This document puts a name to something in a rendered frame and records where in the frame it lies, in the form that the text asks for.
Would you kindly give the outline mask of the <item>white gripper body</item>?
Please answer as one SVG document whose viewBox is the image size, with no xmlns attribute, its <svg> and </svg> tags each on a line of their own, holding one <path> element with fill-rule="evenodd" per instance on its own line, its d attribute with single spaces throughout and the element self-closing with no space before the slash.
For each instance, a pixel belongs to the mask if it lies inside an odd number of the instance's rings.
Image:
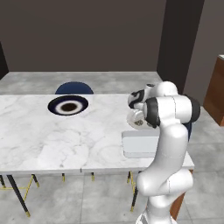
<svg viewBox="0 0 224 224">
<path fill-rule="evenodd" d="M 127 123 L 136 130 L 144 129 L 144 115 L 141 110 L 132 109 L 127 115 Z"/>
</svg>

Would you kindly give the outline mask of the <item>white tupperware container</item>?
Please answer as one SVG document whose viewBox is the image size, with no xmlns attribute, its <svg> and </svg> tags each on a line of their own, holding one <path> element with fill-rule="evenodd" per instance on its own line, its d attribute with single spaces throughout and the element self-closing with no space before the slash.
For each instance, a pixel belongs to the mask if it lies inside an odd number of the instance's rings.
<svg viewBox="0 0 224 224">
<path fill-rule="evenodd" d="M 159 130 L 130 130 L 122 133 L 123 155 L 126 158 L 154 158 Z"/>
</svg>

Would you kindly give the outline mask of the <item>dark blue white plate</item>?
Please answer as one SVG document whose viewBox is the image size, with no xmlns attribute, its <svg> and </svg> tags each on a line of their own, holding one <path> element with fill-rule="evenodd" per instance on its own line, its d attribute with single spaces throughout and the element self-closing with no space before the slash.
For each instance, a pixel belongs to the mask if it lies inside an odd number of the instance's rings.
<svg viewBox="0 0 224 224">
<path fill-rule="evenodd" d="M 48 103 L 48 110 L 57 116 L 73 116 L 88 107 L 88 100 L 79 95 L 62 95 Z"/>
</svg>

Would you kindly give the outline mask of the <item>black table leg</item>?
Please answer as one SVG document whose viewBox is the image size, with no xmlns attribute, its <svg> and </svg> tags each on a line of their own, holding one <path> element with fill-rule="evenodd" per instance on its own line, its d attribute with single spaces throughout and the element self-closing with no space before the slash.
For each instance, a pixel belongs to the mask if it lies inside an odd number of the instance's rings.
<svg viewBox="0 0 224 224">
<path fill-rule="evenodd" d="M 21 195 L 21 193 L 18 189 L 18 186 L 17 186 L 13 176 L 12 175 L 6 175 L 6 176 L 7 176 L 8 180 L 11 184 L 12 189 L 14 190 L 15 194 L 17 195 L 17 198 L 18 198 L 22 208 L 24 209 L 24 212 L 25 212 L 26 216 L 31 217 L 30 212 L 29 212 L 29 210 L 28 210 L 28 208 L 25 204 L 25 201 L 24 201 L 24 199 L 23 199 L 23 197 L 22 197 L 22 195 Z"/>
<path fill-rule="evenodd" d="M 131 208 L 130 208 L 131 212 L 134 211 L 134 207 L 135 207 L 135 204 L 136 204 L 136 201 L 137 201 L 137 194 L 138 194 L 138 190 L 137 190 L 137 187 L 135 187 L 134 194 L 133 194 L 133 199 L 132 199 L 132 203 L 131 203 Z"/>
</svg>

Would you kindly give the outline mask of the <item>brown wooden cabinet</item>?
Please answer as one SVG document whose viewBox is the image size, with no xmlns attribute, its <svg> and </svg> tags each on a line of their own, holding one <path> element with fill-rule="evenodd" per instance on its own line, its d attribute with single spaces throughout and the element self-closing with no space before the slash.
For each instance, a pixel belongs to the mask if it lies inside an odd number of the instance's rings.
<svg viewBox="0 0 224 224">
<path fill-rule="evenodd" d="M 224 54 L 217 57 L 203 107 L 219 126 L 224 127 Z"/>
</svg>

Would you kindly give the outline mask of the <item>brown wooden table panel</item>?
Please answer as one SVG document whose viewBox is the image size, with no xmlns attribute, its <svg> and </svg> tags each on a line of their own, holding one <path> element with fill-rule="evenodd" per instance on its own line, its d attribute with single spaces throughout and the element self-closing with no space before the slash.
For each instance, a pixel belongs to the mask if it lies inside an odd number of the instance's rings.
<svg viewBox="0 0 224 224">
<path fill-rule="evenodd" d="M 176 198 L 171 204 L 170 213 L 171 217 L 176 220 L 186 192 L 193 187 L 193 170 L 183 169 L 174 176 L 177 179 L 172 190 L 176 193 Z"/>
</svg>

